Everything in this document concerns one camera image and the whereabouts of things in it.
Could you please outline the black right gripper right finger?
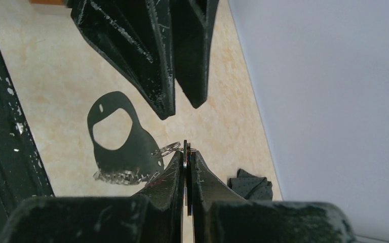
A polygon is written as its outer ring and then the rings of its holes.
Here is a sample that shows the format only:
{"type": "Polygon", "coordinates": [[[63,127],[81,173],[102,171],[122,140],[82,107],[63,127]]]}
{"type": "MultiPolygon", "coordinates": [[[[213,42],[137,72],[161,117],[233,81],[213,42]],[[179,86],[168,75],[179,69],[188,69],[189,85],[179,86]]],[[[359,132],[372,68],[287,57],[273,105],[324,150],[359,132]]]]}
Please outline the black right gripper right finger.
{"type": "Polygon", "coordinates": [[[327,202],[246,200],[190,156],[194,242],[356,242],[353,228],[327,202]]]}

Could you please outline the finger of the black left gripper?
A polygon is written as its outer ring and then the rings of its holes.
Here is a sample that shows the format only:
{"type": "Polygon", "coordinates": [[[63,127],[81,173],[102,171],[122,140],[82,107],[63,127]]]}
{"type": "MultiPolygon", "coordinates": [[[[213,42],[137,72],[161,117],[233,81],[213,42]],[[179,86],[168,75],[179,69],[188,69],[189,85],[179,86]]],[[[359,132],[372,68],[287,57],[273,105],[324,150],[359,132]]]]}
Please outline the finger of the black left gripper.
{"type": "Polygon", "coordinates": [[[123,75],[157,116],[175,114],[170,1],[71,1],[85,41],[123,75]]]}
{"type": "Polygon", "coordinates": [[[209,62],[219,0],[171,1],[174,74],[193,108],[208,96],[209,62]]]}

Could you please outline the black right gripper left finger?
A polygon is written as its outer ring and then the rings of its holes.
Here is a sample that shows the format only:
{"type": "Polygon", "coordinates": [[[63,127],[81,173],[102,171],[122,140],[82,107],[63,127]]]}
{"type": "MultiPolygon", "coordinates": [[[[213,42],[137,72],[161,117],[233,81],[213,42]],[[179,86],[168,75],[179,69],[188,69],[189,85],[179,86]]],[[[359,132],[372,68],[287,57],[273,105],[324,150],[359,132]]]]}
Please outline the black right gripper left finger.
{"type": "Polygon", "coordinates": [[[183,154],[132,196],[24,200],[0,242],[182,242],[183,154]]]}

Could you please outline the silver keys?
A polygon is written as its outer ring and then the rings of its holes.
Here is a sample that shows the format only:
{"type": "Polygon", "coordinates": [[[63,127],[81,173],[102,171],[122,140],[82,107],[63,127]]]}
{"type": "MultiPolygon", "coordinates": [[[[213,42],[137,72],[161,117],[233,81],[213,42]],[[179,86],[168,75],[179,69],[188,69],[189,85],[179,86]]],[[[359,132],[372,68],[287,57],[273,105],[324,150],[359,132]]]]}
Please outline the silver keys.
{"type": "Polygon", "coordinates": [[[187,140],[183,142],[183,169],[185,178],[185,199],[187,206],[187,214],[194,216],[195,212],[195,197],[197,195],[195,190],[195,163],[196,150],[191,147],[191,143],[187,140]]]}

